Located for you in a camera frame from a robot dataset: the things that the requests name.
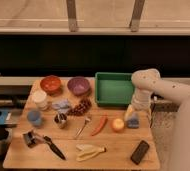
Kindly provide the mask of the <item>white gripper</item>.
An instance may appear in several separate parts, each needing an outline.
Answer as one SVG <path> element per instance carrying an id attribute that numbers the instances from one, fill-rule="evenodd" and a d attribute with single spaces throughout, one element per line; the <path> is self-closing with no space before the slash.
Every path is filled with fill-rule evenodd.
<path id="1" fill-rule="evenodd" d="M 128 117 L 136 110 L 148 110 L 151 106 L 152 93 L 147 90 L 136 89 L 133 93 L 131 104 L 129 104 L 125 114 L 124 121 L 127 121 Z"/>

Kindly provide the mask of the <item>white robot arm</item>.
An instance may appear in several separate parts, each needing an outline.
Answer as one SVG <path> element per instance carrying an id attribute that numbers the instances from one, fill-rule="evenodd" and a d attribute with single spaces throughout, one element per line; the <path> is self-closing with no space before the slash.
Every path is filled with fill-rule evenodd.
<path id="1" fill-rule="evenodd" d="M 149 109 L 152 94 L 179 106 L 173 127 L 168 171 L 190 171 L 190 85 L 162 79 L 155 68 L 134 72 L 131 81 L 135 86 L 130 102 L 134 109 Z"/>

